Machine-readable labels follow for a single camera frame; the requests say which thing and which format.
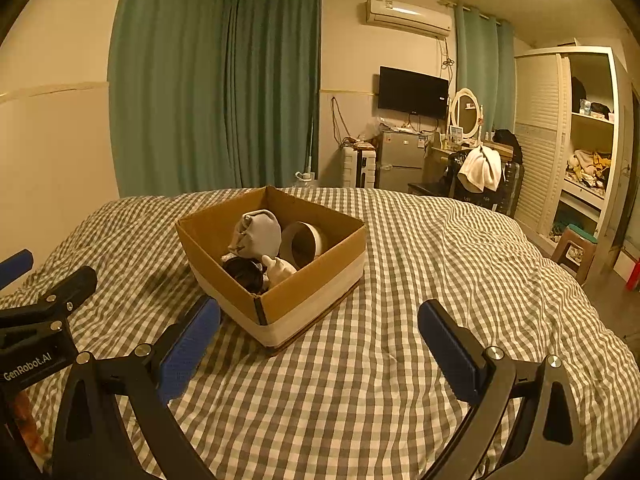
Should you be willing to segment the black wall television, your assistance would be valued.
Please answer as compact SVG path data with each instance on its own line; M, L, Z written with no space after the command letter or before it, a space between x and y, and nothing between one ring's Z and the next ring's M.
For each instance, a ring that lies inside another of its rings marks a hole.
M378 108L444 120L448 110L448 80L430 75L380 67Z

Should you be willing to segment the white suitcase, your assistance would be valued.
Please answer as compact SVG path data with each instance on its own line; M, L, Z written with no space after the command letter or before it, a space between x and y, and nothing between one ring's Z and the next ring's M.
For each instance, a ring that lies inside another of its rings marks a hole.
M374 188L376 151L369 143L342 148L342 187Z

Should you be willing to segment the white air conditioner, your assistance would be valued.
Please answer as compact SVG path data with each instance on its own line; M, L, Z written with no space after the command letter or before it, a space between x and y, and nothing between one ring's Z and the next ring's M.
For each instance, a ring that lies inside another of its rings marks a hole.
M395 0L367 0L366 20L440 38L447 38L452 29L450 15Z

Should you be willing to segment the small wooden stool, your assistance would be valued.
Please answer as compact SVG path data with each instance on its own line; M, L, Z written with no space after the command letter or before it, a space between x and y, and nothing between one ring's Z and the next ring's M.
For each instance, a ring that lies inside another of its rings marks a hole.
M570 223L555 245L551 260L570 269L578 284L583 285L587 281L596 249L597 239Z

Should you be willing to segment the oval white framed mirror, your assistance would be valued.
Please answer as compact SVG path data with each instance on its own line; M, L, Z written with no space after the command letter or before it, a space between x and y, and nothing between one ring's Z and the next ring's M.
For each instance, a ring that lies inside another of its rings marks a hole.
M449 107L449 130L463 141L477 140L484 124L484 107L469 88L457 91Z

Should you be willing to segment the grey white checked bedspread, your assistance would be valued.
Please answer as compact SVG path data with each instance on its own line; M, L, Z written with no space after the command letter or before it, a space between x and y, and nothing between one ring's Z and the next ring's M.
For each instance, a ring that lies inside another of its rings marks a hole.
M219 479L419 479L468 409L418 329L436 298L514 360L563 360L588 471L639 419L639 371L570 274L502 214L446 198L291 188L368 228L360 285L274 356L228 316L186 393L169 408ZM85 218L1 309L30 304L78 266L96 292L70 320L98 359L154 342L202 294L176 222L240 196L219 190L107 203Z

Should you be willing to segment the green curtain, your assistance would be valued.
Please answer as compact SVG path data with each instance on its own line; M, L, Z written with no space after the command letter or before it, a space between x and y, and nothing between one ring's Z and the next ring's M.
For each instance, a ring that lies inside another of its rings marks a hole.
M515 113L514 31L503 18L472 6L454 8L457 88L467 88L484 110L483 134L513 130Z
M119 193L290 186L318 167L321 0L119 0Z

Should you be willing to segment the white cloth on chair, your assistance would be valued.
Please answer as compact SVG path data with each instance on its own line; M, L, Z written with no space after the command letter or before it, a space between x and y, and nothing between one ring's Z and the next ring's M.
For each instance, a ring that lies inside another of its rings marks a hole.
M500 154L484 145L470 151L458 171L458 180L463 187L475 194L497 192L501 178Z

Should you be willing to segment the white bear figurine blue star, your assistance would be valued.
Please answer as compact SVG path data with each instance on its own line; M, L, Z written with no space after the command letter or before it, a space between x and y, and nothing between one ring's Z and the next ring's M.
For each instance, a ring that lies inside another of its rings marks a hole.
M279 258L271 258L268 255L262 256L262 267L264 268L264 289L272 289L277 284L296 273L295 266L288 261Z

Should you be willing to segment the dark desk chair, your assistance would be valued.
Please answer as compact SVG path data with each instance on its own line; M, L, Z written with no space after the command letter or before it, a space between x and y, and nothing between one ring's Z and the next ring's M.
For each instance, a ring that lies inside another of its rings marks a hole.
M498 129L477 148L428 148L422 180L409 183L408 192L454 198L513 218L523 180L520 142L509 129Z

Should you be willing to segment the green curtain left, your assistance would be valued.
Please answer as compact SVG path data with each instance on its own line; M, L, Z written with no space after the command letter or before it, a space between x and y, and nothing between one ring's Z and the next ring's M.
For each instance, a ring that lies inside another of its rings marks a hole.
M321 0L119 0L119 193L290 186L318 167Z

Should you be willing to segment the clear water jug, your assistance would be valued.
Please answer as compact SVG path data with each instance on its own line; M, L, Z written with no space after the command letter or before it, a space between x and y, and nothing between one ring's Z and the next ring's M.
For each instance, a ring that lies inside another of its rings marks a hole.
M294 174L296 188L316 188L318 181L316 174L312 169L312 156L309 155L305 162L305 167L302 171L296 171Z

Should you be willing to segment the green curtain right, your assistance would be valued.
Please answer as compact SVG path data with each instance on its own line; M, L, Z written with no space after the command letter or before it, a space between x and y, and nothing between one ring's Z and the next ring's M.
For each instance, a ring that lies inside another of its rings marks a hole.
M483 134L513 130L515 113L514 31L503 18L472 6L454 8L457 88L467 88L484 110Z

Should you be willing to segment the white louvered wardrobe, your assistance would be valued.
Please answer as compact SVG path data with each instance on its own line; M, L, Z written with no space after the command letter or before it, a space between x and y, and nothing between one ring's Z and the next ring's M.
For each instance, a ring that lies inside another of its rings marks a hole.
M515 218L546 252L576 223L596 241L589 272L620 244L634 148L630 78L610 47L556 47L515 58L514 134L524 157Z

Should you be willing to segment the grey mini fridge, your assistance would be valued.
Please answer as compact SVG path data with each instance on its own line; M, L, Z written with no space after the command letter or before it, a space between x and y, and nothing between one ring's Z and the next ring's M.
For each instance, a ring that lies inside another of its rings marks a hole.
M411 183L422 181L424 139L416 134L383 131L375 138L376 187L407 192Z

